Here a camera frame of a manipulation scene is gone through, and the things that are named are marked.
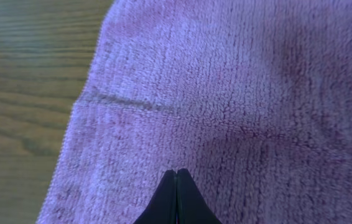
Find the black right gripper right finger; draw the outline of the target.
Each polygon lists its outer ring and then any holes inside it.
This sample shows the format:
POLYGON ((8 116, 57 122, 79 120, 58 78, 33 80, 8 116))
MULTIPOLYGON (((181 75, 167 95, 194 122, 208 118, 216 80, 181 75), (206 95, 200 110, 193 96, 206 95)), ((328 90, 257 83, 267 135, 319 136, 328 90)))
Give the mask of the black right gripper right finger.
POLYGON ((206 204, 187 169, 177 172, 177 223, 221 224, 206 204))

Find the purple microfiber cloth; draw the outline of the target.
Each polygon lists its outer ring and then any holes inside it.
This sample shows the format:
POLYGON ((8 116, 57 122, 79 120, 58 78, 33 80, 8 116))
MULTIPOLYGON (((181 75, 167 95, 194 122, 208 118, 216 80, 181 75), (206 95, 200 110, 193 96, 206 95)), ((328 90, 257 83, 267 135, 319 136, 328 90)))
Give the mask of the purple microfiber cloth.
POLYGON ((116 0, 39 223, 132 223, 190 171, 222 223, 352 223, 352 0, 116 0))

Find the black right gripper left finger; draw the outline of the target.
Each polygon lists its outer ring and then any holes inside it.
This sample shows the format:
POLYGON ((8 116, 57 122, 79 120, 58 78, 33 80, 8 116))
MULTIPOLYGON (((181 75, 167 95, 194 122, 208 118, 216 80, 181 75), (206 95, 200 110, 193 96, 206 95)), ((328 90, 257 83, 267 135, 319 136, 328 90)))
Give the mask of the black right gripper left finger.
POLYGON ((176 172, 167 170, 157 186, 148 206, 134 224, 176 224, 176 172))

